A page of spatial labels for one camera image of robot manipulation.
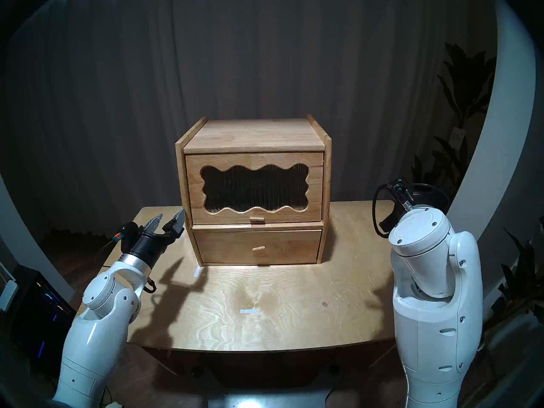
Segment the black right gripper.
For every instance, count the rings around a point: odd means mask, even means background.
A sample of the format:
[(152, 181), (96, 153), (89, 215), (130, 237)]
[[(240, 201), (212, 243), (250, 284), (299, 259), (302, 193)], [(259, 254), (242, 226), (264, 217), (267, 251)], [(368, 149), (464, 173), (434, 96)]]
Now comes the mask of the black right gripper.
[(415, 205), (428, 205), (439, 210), (448, 210), (450, 207), (449, 195), (434, 185), (413, 183), (410, 193)]

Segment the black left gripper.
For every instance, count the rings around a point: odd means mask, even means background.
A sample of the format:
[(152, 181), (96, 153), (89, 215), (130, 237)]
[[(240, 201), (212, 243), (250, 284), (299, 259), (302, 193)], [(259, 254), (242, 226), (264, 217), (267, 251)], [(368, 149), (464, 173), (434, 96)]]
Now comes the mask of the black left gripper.
[(149, 267), (154, 267), (160, 256), (165, 252), (170, 242), (179, 239), (184, 231), (186, 211), (180, 211), (164, 225), (164, 234), (155, 234), (163, 214), (152, 218), (144, 226), (135, 243), (131, 244), (128, 254), (137, 257)]

